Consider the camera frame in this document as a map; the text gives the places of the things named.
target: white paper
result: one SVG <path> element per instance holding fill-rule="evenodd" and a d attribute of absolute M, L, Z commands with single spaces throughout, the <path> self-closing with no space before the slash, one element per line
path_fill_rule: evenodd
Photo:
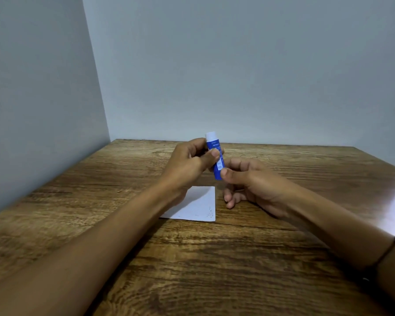
<path fill-rule="evenodd" d="M 161 215 L 189 221 L 215 221 L 215 186 L 192 186 L 184 200 Z"/>

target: wooden table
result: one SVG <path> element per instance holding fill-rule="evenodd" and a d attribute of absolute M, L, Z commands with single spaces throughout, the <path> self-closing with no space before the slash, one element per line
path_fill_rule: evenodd
<path fill-rule="evenodd" d="M 56 250 L 149 186 L 175 142 L 116 140 L 0 213 L 0 278 Z M 395 233 L 395 167 L 352 147 L 222 144 Z M 160 219 L 94 315 L 386 315 L 327 248 L 242 202 L 216 221 Z"/>

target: glue stick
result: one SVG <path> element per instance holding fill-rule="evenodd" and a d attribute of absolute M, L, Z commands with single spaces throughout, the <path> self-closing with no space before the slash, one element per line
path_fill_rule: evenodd
<path fill-rule="evenodd" d="M 224 166 L 224 159 L 222 158 L 222 151 L 221 151 L 221 145 L 219 144 L 219 139 L 216 136 L 215 132 L 209 132 L 206 133 L 206 145 L 208 146 L 208 149 L 217 149 L 219 150 L 219 160 L 214 164 L 214 175 L 216 180 L 222 180 L 221 179 L 221 173 L 220 171 L 225 167 Z"/>

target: black cord bracelet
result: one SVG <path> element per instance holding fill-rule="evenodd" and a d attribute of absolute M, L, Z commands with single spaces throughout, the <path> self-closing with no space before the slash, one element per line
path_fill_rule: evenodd
<path fill-rule="evenodd" d="M 364 268 L 364 270 L 361 273 L 361 280 L 364 285 L 369 285 L 372 282 L 375 281 L 376 276 L 377 276 L 377 267 L 380 264 L 380 262 L 390 253 L 391 250 L 395 247 L 395 237 L 393 239 L 393 243 L 389 246 L 389 248 L 382 254 L 379 259 L 373 263 L 370 266 L 367 266 Z"/>

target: left hand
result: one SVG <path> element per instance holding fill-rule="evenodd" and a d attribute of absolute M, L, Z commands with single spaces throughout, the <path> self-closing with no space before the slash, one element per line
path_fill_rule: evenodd
<path fill-rule="evenodd" d="M 159 179 L 169 191 L 173 201 L 169 207 L 184 200 L 195 180 L 219 159 L 219 151 L 208 151 L 205 138 L 195 138 L 177 144 Z"/>

